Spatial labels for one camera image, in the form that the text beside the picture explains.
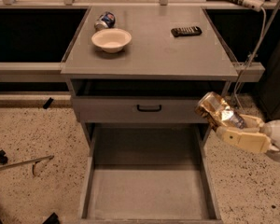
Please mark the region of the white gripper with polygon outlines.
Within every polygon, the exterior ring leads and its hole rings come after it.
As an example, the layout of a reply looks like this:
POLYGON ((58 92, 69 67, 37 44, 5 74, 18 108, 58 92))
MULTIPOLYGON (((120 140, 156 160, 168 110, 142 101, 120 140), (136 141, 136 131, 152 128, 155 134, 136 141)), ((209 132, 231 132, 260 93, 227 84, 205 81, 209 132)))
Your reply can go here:
POLYGON ((223 142, 252 153, 280 152, 280 119, 266 122, 261 118, 244 115, 246 128, 258 128, 262 133, 244 132, 237 128, 218 127, 217 137, 223 142))

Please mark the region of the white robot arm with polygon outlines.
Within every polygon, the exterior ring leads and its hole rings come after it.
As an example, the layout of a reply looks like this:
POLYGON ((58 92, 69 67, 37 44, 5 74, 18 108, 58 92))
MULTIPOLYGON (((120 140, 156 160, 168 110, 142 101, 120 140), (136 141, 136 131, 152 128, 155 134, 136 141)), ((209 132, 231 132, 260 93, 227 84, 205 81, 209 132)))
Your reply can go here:
POLYGON ((264 122, 262 119, 243 115, 246 128, 220 126, 217 137, 242 150, 265 154, 280 163, 280 119, 264 122))

